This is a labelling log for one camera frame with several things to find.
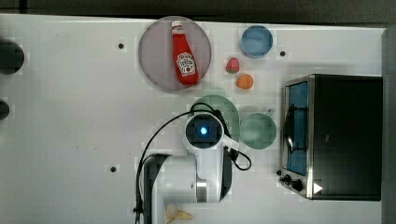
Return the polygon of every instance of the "ketchup bottle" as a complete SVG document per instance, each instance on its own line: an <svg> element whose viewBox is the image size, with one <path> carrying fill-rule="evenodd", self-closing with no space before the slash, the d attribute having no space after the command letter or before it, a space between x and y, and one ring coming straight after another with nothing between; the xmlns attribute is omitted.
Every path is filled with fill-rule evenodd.
<svg viewBox="0 0 396 224"><path fill-rule="evenodd" d="M173 56L178 81L191 86L198 82L199 74L194 56L180 21L172 21Z"/></svg>

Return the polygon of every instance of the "green bowl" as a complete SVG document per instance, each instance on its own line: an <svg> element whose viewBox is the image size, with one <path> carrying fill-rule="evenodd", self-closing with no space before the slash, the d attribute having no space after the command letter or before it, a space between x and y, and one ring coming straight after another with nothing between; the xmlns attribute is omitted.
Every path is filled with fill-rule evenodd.
<svg viewBox="0 0 396 224"><path fill-rule="evenodd" d="M219 110L224 118L231 138L236 142L239 141L239 113L231 101L223 96L210 94L198 99L195 103L206 103L212 106L213 109ZM197 105L194 109L208 108L205 105Z"/></svg>
<svg viewBox="0 0 396 224"><path fill-rule="evenodd" d="M242 120L241 140L253 149L271 146L276 138L276 125L271 113L254 113Z"/></svg>

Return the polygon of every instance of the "orange ball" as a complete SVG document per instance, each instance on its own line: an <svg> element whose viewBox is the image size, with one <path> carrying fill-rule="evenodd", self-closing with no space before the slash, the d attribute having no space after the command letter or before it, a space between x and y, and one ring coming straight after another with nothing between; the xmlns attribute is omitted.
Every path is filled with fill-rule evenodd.
<svg viewBox="0 0 396 224"><path fill-rule="evenodd" d="M238 78L236 85L242 90L248 90L253 86L253 77L248 74L244 74Z"/></svg>

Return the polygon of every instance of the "white bottle cap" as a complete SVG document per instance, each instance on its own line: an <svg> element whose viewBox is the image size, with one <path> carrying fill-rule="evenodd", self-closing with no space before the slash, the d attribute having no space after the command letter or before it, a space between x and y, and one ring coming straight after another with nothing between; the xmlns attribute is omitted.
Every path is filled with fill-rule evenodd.
<svg viewBox="0 0 396 224"><path fill-rule="evenodd" d="M174 26L181 26L181 22L180 21L172 21L172 27Z"/></svg>

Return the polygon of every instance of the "oven knob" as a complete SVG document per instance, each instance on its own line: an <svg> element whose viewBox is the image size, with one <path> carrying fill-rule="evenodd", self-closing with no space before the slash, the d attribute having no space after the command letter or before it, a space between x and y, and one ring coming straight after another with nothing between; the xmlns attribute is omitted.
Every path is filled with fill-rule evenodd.
<svg viewBox="0 0 396 224"><path fill-rule="evenodd" d="M301 180L299 179L293 180L290 183L291 183L291 187L297 191L301 191L303 189L303 182L301 182Z"/></svg>
<svg viewBox="0 0 396 224"><path fill-rule="evenodd" d="M279 180L285 183L286 186L288 186L290 185L291 177L289 175L285 175L283 177L280 177Z"/></svg>

